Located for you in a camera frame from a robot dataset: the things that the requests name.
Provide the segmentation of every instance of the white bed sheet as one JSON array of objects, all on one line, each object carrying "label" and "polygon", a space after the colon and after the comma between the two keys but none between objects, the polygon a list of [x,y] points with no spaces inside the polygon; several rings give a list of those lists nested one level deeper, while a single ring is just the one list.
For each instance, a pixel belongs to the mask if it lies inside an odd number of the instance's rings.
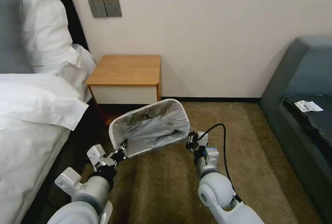
[{"label": "white bed sheet", "polygon": [[96,67],[89,51],[78,44],[73,44],[73,48],[80,54],[81,65],[75,67],[68,62],[59,65],[34,66],[35,73],[46,73],[64,78],[69,84],[83,95],[87,103],[91,99],[91,94],[87,88],[86,80]]},{"label": "white bed sheet", "polygon": [[[88,102],[85,82],[96,65],[87,50],[73,47],[81,55],[81,67],[63,63],[34,70],[64,78]],[[0,117],[0,223],[21,222],[69,134],[61,126]]]}]

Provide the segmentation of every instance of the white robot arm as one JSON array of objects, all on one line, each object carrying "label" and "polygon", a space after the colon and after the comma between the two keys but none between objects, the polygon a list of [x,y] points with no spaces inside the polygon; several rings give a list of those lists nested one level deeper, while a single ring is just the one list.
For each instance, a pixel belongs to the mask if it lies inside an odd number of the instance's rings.
[{"label": "white robot arm", "polygon": [[219,173],[219,152],[207,147],[208,134],[191,133],[186,148],[194,153],[194,163],[200,179],[198,195],[220,224],[264,224],[257,213],[245,205],[233,190],[231,181]]},{"label": "white robot arm", "polygon": [[[219,173],[219,152],[207,147],[208,134],[192,132],[186,148],[194,154],[194,163],[200,179],[199,198],[220,224],[264,224],[256,212],[245,205],[232,188],[230,180]],[[59,209],[48,224],[107,224],[113,206],[108,193],[120,161],[126,158],[126,141],[108,157],[100,144],[93,146],[87,155],[94,167],[88,181],[80,183],[81,176],[67,168],[55,184],[72,197],[72,202]]]}]

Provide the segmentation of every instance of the black headboard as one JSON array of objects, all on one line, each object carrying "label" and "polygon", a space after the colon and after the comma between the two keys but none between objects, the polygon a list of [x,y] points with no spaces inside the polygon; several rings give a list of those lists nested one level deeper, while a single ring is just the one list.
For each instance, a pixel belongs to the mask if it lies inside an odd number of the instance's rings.
[{"label": "black headboard", "polygon": [[67,19],[68,19],[68,30],[73,39],[73,43],[79,44],[82,47],[84,47],[86,50],[89,50],[73,0],[61,0],[61,2],[63,3],[66,9]]}]

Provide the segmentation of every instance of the barcode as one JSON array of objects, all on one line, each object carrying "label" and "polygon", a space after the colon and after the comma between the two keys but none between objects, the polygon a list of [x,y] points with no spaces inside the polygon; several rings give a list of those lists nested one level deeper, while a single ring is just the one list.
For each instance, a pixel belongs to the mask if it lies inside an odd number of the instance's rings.
[{"label": "barcode", "polygon": [[307,107],[306,105],[303,105],[303,107],[304,107],[306,110],[310,110],[309,107]]}]

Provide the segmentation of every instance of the bed frame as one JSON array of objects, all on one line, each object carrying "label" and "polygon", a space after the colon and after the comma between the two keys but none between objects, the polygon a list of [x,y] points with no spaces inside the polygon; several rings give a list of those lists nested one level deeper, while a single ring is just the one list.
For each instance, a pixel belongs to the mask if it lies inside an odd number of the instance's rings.
[{"label": "bed frame", "polygon": [[[66,9],[68,30],[73,43],[89,50],[73,1],[61,1]],[[92,100],[88,104],[88,109],[76,129],[71,131],[21,224],[47,223],[46,220],[57,210],[55,200],[59,207],[70,202],[70,197],[54,185],[54,180],[67,167],[82,173],[87,161],[86,151],[98,143],[97,135],[100,128],[103,128],[102,120]]]}]

